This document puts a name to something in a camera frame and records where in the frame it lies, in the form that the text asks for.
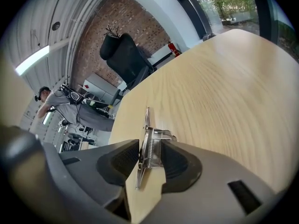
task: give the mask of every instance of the desk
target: desk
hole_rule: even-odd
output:
[[[296,170],[299,64],[257,35],[228,31],[146,78],[122,99],[109,143],[142,139],[147,106],[153,127],[233,158],[275,192]],[[126,188],[132,221],[138,223],[160,199],[165,176],[153,169],[141,192],[134,190],[135,179],[136,168]]]

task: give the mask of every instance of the white wall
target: white wall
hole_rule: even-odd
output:
[[[182,52],[201,42],[189,16],[177,0],[136,1],[152,14]]]

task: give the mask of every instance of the man in gray t-shirt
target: man in gray t-shirt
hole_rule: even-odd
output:
[[[37,99],[44,103],[37,113],[38,118],[42,118],[53,106],[71,124],[79,123],[102,131],[112,130],[113,119],[98,114],[86,104],[71,105],[69,99],[60,90],[51,91],[48,87],[42,87]]]

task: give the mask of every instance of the ceiling light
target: ceiling light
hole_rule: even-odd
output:
[[[35,62],[37,62],[39,59],[41,59],[43,56],[47,55],[49,53],[49,46],[46,46],[33,55],[29,56],[25,61],[23,61],[16,69],[15,71],[18,73],[18,75],[22,75],[30,66],[32,66]]]
[[[44,125],[47,123],[47,120],[49,119],[50,115],[51,115],[51,113],[50,113],[50,112],[49,112],[49,113],[47,113],[47,115],[46,115],[45,119],[43,120],[43,124],[44,124]]]

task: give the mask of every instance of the wood grain surface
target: wood grain surface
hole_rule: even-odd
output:
[[[228,31],[160,68],[123,98],[109,143],[143,139],[147,106],[153,127],[233,158],[275,192],[297,168],[299,65],[257,35]],[[138,223],[160,199],[165,176],[153,169],[139,193],[135,179],[133,170],[126,188]]]

